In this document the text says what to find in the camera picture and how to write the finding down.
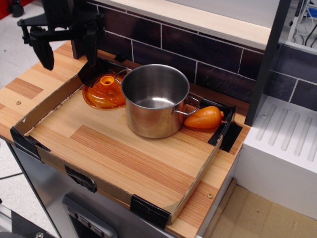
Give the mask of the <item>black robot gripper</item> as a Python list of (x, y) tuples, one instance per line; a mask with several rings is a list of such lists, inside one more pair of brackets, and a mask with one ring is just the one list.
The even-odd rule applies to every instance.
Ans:
[(49, 42), (84, 39), (89, 66), (97, 63), (97, 40), (105, 36), (104, 15), (85, 0), (43, 0), (44, 13), (20, 19), (25, 44), (31, 44), (42, 66), (53, 70)]

